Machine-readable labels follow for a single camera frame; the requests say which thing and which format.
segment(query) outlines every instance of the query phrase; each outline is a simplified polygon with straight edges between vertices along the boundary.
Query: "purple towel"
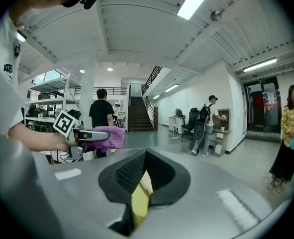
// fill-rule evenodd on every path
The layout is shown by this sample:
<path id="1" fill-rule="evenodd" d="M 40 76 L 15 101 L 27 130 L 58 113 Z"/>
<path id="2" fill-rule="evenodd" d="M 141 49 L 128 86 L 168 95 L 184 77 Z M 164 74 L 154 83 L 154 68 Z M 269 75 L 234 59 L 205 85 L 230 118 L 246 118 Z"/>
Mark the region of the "purple towel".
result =
<path id="1" fill-rule="evenodd" d="M 101 149 L 102 152 L 106 152 L 109 148 L 121 149 L 123 141 L 125 139 L 125 129 L 116 126 L 96 126 L 93 128 L 96 132 L 109 133 L 109 138 L 102 141 L 87 141 L 85 145 L 86 149 L 90 146 Z"/>

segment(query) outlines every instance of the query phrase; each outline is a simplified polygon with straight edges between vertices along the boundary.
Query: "floor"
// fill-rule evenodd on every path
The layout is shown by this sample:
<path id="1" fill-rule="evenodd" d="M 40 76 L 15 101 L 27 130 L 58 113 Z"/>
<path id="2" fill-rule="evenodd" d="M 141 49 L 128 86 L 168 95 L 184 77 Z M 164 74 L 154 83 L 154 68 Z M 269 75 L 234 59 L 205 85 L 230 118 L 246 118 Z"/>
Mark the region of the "floor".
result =
<path id="1" fill-rule="evenodd" d="M 257 140 L 257 141 L 281 143 L 280 133 L 264 133 L 264 132 L 247 131 L 246 138 L 251 140 Z"/>
<path id="2" fill-rule="evenodd" d="M 158 132 L 131 132 L 126 134 L 123 149 L 117 152 L 126 151 L 125 149 L 154 147 L 189 156 L 187 153 L 190 153 L 192 147 L 190 138 L 181 138 L 176 135 L 179 138 L 172 139 L 172 136 L 175 135 L 169 132 L 166 126 L 161 125 Z M 207 157 L 198 155 L 194 159 L 215 164 L 239 178 L 247 186 L 264 196 L 275 209 L 283 201 L 294 195 L 294 176 L 292 181 L 285 185 L 285 190 L 281 193 L 267 189 L 267 185 L 272 180 L 269 169 L 276 158 L 279 147 L 279 143 L 244 139 L 230 155 L 225 154 L 221 158 L 213 155 Z"/>

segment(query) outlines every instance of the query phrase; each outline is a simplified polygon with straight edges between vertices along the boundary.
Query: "man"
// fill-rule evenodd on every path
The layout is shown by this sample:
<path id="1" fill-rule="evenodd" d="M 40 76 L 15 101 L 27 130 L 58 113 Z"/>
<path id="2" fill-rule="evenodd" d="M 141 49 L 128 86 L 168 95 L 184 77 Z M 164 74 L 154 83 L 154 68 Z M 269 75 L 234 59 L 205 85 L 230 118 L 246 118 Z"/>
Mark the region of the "man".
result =
<path id="1" fill-rule="evenodd" d="M 118 115 L 118 103 L 115 103 L 115 105 L 112 107 L 112 109 L 113 109 L 113 114 L 112 114 L 112 118 L 115 120 L 115 121 L 117 121 L 117 119 L 118 119 L 118 117 L 117 117 L 117 115 Z"/>
<path id="2" fill-rule="evenodd" d="M 114 113 L 112 106 L 107 99 L 107 91 L 105 89 L 97 90 L 98 100 L 92 103 L 89 110 L 89 116 L 92 117 L 92 125 L 95 126 L 113 126 L 112 115 Z M 96 151 L 97 158 L 106 157 L 106 152 L 101 152 L 99 148 Z"/>
<path id="3" fill-rule="evenodd" d="M 218 115 L 218 111 L 216 109 L 216 101 L 217 98 L 215 96 L 209 96 L 208 98 L 208 102 L 205 104 L 206 107 L 209 107 L 210 105 L 210 119 L 209 121 L 205 124 L 205 132 L 204 132 L 204 137 L 201 140 L 196 140 L 196 143 L 192 149 L 192 155 L 193 156 L 197 156 L 197 148 L 200 145 L 200 143 L 202 142 L 202 140 L 204 139 L 204 147 L 203 147 L 203 151 L 202 151 L 202 156 L 208 156 L 209 152 L 208 152 L 208 146 L 211 140 L 211 135 L 213 134 L 213 115 L 215 116 L 216 119 L 218 120 L 222 120 L 225 121 L 226 119 L 223 117 L 220 117 Z"/>
<path id="4" fill-rule="evenodd" d="M 72 7 L 80 0 L 17 0 L 0 21 L 0 71 L 18 92 L 17 74 L 20 60 L 21 44 L 17 37 L 16 22 L 30 8 L 47 8 L 62 4 Z M 21 141 L 31 151 L 61 150 L 68 151 L 65 137 L 58 133 L 40 133 L 26 128 L 21 109 L 9 127 L 9 138 Z"/>

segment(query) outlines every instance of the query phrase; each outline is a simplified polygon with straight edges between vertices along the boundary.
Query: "person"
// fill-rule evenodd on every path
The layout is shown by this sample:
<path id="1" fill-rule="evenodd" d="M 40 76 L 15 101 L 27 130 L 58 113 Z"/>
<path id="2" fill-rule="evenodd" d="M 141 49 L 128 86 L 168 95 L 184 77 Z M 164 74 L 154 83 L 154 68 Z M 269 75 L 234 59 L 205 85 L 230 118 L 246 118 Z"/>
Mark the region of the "person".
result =
<path id="1" fill-rule="evenodd" d="M 48 8 L 62 4 L 72 7 L 80 0 L 17 0 L 0 20 L 0 71 L 12 88 L 18 92 L 18 66 L 21 43 L 17 39 L 16 23 L 18 18 L 31 8 Z M 9 126 L 8 137 L 21 141 L 31 151 L 61 150 L 68 151 L 63 135 L 59 133 L 36 132 L 26 128 L 21 109 L 17 111 Z"/>
<path id="2" fill-rule="evenodd" d="M 113 118 L 115 121 L 117 121 L 117 119 L 118 119 L 118 117 L 117 117 L 117 115 L 118 115 L 118 104 L 115 103 L 115 105 L 112 107 L 112 109 L 113 109 L 112 118 Z"/>
<path id="3" fill-rule="evenodd" d="M 114 113 L 112 106 L 107 102 L 107 91 L 105 89 L 97 90 L 98 100 L 92 103 L 89 110 L 89 116 L 92 118 L 93 128 L 96 126 L 113 126 L 112 114 Z M 99 148 L 96 150 L 97 158 L 106 157 L 106 152 L 102 152 Z"/>
<path id="4" fill-rule="evenodd" d="M 276 187 L 276 182 L 278 182 L 278 193 L 283 191 L 283 183 L 290 182 L 294 174 L 294 149 L 290 148 L 291 139 L 294 136 L 294 85 L 291 85 L 288 90 L 287 105 L 282 114 L 281 128 L 284 132 L 284 138 L 269 171 L 273 180 L 267 186 L 271 190 Z"/>
<path id="5" fill-rule="evenodd" d="M 218 114 L 218 111 L 216 109 L 216 101 L 217 101 L 217 97 L 215 97 L 214 95 L 209 96 L 208 98 L 208 102 L 205 103 L 206 107 L 209 107 L 210 105 L 210 119 L 209 121 L 205 124 L 205 132 L 204 132 L 204 137 L 201 140 L 196 140 L 195 145 L 191 151 L 192 156 L 197 156 L 197 149 L 198 146 L 200 145 L 200 143 L 202 142 L 202 140 L 204 139 L 204 147 L 203 147 L 203 151 L 202 151 L 202 156 L 208 156 L 209 152 L 208 152 L 208 146 L 211 140 L 211 135 L 213 134 L 213 115 L 215 116 L 216 119 L 218 120 L 222 120 L 225 121 L 226 118 L 220 117 Z"/>

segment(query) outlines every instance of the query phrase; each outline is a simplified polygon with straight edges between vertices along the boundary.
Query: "glass door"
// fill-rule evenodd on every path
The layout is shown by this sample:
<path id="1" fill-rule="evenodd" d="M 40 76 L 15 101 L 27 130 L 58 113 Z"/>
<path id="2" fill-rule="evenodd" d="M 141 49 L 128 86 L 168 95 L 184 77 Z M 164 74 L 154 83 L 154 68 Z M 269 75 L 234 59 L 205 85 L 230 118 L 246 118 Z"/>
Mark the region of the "glass door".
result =
<path id="1" fill-rule="evenodd" d="M 247 97 L 247 130 L 257 132 L 281 131 L 281 96 L 276 77 L 245 85 Z"/>

